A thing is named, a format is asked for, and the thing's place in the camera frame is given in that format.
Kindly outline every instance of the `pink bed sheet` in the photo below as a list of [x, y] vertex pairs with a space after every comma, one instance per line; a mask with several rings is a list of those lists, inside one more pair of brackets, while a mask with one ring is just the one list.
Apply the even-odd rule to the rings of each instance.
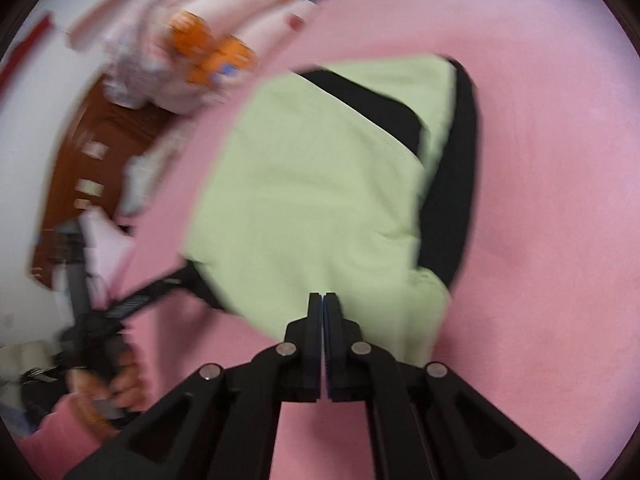
[[[423, 52], [467, 68], [482, 113], [474, 226], [435, 357], [599, 479], [640, 420], [640, 59], [601, 0], [327, 0], [264, 75]], [[201, 115], [140, 219], [123, 293], [178, 264], [250, 91]], [[205, 362], [273, 343], [185, 294], [130, 336], [153, 400]], [[271, 478], [372, 479], [363, 407], [284, 406]]]

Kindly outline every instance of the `pink fabric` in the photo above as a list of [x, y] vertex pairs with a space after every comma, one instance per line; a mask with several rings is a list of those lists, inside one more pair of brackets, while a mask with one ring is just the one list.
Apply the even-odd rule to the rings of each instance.
[[64, 475], [100, 447], [98, 440], [78, 422], [63, 397], [40, 429], [17, 442], [18, 448], [42, 480]]
[[86, 242], [89, 272], [94, 275], [89, 288], [94, 308], [109, 303], [110, 291], [122, 272], [134, 241], [114, 224], [101, 207], [92, 207], [80, 215]]
[[[267, 75], [434, 52], [478, 86], [478, 200], [436, 357], [582, 480], [640, 420], [640, 60], [600, 0], [327, 0]], [[251, 91], [203, 112], [140, 219], [123, 293], [176, 266], [198, 186]], [[176, 294], [133, 320], [152, 400], [271, 341]], [[372, 479], [361, 405], [282, 410], [273, 480]]]

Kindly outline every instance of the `light green cloth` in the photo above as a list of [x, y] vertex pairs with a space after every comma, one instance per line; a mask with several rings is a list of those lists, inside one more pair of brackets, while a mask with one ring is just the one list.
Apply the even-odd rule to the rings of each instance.
[[415, 267], [418, 210], [447, 140], [454, 68], [435, 56], [327, 68], [412, 108], [423, 162], [308, 80], [274, 78], [229, 133], [186, 255], [227, 308], [275, 339], [305, 316], [310, 292], [336, 292], [367, 341], [424, 365], [449, 294]]

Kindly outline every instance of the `orange toy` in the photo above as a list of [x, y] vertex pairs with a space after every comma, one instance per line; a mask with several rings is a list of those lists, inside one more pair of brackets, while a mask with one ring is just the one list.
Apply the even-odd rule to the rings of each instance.
[[218, 78], [231, 77], [240, 70], [248, 70], [256, 63], [253, 50], [234, 36], [220, 40], [213, 52], [199, 65], [195, 66], [188, 77], [190, 83], [216, 85]]
[[189, 59], [202, 56], [212, 41], [207, 23], [185, 10], [174, 14], [171, 19], [171, 30], [172, 47]]

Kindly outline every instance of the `wooden furniture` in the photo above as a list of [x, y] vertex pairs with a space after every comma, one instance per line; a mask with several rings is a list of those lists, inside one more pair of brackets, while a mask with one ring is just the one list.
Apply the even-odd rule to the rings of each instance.
[[30, 268], [37, 281], [51, 288], [53, 228], [90, 205], [101, 206], [113, 217], [120, 200], [124, 165], [151, 145], [172, 115], [151, 104], [130, 110], [108, 102], [102, 92], [102, 78], [87, 92], [63, 136], [52, 168]]

